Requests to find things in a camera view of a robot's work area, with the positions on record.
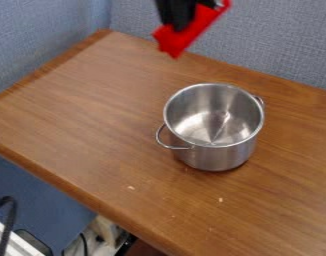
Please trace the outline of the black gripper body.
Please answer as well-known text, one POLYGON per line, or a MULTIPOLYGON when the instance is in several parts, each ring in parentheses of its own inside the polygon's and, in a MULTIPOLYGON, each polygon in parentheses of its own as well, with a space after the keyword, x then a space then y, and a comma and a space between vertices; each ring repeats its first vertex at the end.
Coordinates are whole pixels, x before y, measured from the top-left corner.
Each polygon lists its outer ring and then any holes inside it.
POLYGON ((198 4, 204 5, 205 7, 214 9, 223 6, 221 0, 196 0, 198 4))

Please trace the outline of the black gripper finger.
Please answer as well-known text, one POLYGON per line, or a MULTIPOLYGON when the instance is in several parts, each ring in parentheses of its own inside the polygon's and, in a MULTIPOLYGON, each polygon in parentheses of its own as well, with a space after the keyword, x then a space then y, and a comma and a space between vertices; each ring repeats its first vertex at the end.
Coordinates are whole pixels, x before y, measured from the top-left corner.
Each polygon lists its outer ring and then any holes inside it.
POLYGON ((180 32, 193 20, 196 0, 170 0, 172 27, 180 32))
POLYGON ((154 0, 154 5, 161 23, 170 24, 173 22, 170 0, 154 0))

